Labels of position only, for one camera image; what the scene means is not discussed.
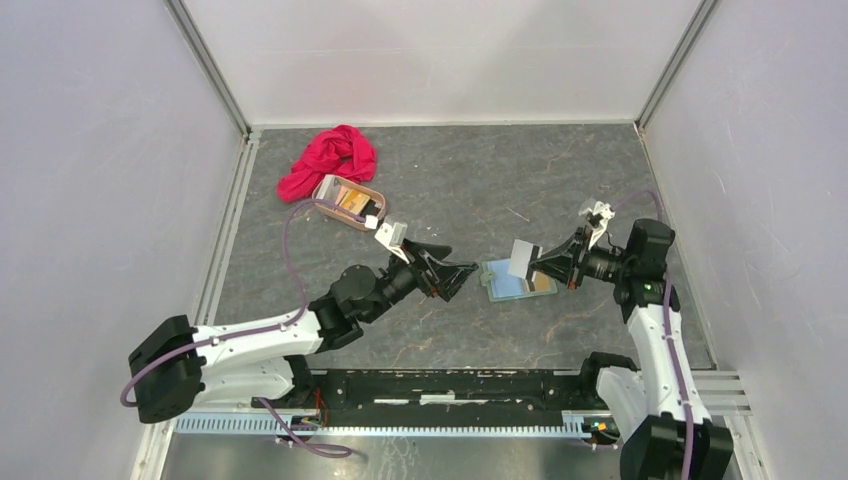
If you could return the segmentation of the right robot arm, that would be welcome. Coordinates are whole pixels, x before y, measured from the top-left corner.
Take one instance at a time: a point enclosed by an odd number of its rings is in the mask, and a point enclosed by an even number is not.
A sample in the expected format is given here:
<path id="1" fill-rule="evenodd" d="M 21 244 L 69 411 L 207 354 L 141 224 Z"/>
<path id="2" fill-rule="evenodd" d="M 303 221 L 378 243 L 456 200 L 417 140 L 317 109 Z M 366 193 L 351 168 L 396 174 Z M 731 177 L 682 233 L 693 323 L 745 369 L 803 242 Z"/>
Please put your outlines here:
<path id="1" fill-rule="evenodd" d="M 637 361 L 595 352 L 577 382 L 580 400 L 607 406 L 617 424 L 624 479 L 721 479 L 734 445 L 697 391 L 682 341 L 682 315 L 667 255 L 675 232 L 649 218 L 633 223 L 623 249 L 592 244 L 578 228 L 528 263 L 570 289 L 589 277 L 613 285 L 613 296 L 637 349 Z"/>

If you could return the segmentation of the silver striped card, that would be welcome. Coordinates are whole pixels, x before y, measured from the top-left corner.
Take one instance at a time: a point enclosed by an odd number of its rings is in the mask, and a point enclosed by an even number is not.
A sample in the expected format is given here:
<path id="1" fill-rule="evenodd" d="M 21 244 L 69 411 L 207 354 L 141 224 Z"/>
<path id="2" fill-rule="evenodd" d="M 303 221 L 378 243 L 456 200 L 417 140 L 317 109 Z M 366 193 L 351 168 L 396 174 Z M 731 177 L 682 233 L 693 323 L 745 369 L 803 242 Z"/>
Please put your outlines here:
<path id="1" fill-rule="evenodd" d="M 515 239 L 509 258 L 507 273 L 514 277 L 531 281 L 535 273 L 530 267 L 530 263 L 540 256 L 541 250 L 542 248 L 539 245 L 521 239 Z"/>

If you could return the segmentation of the green card holder wallet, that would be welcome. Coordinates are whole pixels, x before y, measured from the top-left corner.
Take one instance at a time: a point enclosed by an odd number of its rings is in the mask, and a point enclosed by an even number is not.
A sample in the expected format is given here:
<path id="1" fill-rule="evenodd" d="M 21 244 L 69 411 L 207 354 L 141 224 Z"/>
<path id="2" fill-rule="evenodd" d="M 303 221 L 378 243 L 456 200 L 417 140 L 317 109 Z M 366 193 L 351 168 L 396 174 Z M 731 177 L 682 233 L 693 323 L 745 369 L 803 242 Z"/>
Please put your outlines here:
<path id="1" fill-rule="evenodd" d="M 487 290 L 491 302 L 518 300 L 539 296 L 554 295 L 532 294 L 527 292 L 524 279 L 514 277 L 507 273 L 509 259 L 485 261 L 481 266 L 480 283 Z"/>

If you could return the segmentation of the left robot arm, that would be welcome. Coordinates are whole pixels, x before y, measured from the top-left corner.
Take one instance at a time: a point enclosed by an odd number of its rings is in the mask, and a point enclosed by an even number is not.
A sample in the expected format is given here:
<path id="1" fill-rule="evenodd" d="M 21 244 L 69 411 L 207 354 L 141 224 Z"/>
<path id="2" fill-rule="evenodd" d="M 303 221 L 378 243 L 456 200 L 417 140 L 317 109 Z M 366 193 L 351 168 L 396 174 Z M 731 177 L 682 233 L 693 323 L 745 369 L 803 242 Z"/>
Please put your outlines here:
<path id="1" fill-rule="evenodd" d="M 302 407 L 316 388 L 308 356 L 361 338 L 364 325 L 415 291 L 445 302 L 457 295 L 479 265 L 451 261 L 451 252 L 405 240 L 385 267 L 351 265 L 324 295 L 277 316 L 223 326 L 171 316 L 130 353 L 131 378 L 119 401 L 143 424 L 209 404 L 266 399 Z"/>

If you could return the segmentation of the pink oval card tray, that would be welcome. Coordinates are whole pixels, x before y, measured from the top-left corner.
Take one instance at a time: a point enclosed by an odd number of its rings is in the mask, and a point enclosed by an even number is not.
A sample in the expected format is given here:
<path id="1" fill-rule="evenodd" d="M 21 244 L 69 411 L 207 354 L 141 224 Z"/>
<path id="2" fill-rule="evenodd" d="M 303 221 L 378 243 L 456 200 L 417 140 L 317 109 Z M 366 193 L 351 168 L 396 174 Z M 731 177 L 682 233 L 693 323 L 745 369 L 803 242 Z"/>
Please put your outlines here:
<path id="1" fill-rule="evenodd" d="M 338 220 L 356 230 L 369 231 L 369 229 L 365 226 L 365 216 L 376 215 L 378 218 L 384 218 L 387 212 L 386 197 L 382 193 L 373 190 L 369 187 L 357 184 L 351 180 L 340 176 L 338 177 L 339 180 L 342 182 L 343 187 L 361 190 L 371 196 L 371 200 L 368 202 L 367 206 L 362 211 L 362 214 L 360 216 L 351 215 L 349 212 L 342 210 L 336 203 L 314 198 L 313 193 L 315 192 L 315 189 L 312 193 L 312 199 L 316 201 L 316 207 L 324 215 Z"/>

